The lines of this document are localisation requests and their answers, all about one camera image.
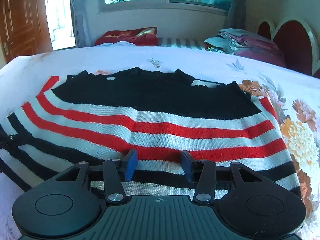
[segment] pile of clothes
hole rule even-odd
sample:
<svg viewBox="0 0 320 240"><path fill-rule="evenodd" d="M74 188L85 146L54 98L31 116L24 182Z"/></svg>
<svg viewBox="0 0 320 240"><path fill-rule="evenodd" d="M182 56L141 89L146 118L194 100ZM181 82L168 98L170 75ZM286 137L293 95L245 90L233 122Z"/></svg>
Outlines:
<svg viewBox="0 0 320 240"><path fill-rule="evenodd" d="M286 67L284 56L271 40L241 29L222 29L205 40L207 50L251 58Z"/></svg>

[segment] blue curtain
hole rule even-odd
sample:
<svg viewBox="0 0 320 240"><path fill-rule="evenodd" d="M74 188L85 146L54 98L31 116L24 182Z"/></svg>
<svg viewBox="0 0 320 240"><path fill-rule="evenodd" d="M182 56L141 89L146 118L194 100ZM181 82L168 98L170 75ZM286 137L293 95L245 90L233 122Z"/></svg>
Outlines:
<svg viewBox="0 0 320 240"><path fill-rule="evenodd" d="M73 30L76 48L91 47L91 37L85 10L86 0L70 0L73 8Z"/></svg>
<svg viewBox="0 0 320 240"><path fill-rule="evenodd" d="M247 0L231 0L225 28L245 30L246 2Z"/></svg>

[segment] metal screw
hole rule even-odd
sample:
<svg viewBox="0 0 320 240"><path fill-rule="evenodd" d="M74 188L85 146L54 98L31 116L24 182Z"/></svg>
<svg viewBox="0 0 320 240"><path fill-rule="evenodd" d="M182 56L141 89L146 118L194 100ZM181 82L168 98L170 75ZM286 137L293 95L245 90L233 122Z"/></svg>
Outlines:
<svg viewBox="0 0 320 240"><path fill-rule="evenodd" d="M124 198L123 195L121 195L120 193L113 193L108 196L108 200L113 202L119 202L123 200L123 198Z"/></svg>
<svg viewBox="0 0 320 240"><path fill-rule="evenodd" d="M201 194L196 195L196 199L199 201L209 201L211 199L211 195L201 193Z"/></svg>

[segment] knit fabric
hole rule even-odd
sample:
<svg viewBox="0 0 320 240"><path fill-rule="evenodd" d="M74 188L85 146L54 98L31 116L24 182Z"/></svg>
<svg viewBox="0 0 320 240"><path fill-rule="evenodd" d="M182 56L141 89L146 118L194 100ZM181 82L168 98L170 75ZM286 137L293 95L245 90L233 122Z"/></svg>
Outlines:
<svg viewBox="0 0 320 240"><path fill-rule="evenodd" d="M217 165L241 162L300 195L299 181L267 98L252 102L236 82L200 81L134 68L114 75L82 72L40 94L1 124L25 144L0 152L0 169L27 191L79 161L101 165L138 152L127 195L190 195L180 152ZM101 182L92 182L103 189ZM216 198L228 183L216 185Z"/></svg>

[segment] ribbed grip surface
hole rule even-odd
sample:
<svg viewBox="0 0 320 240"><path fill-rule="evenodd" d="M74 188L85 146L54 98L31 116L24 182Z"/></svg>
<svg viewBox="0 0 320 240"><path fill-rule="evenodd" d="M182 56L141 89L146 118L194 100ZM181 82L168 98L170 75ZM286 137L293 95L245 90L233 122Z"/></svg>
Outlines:
<svg viewBox="0 0 320 240"><path fill-rule="evenodd" d="M22 240L31 240L25 236ZM245 240L226 228L210 207L187 196L133 196L110 206L100 220L69 240Z"/></svg>

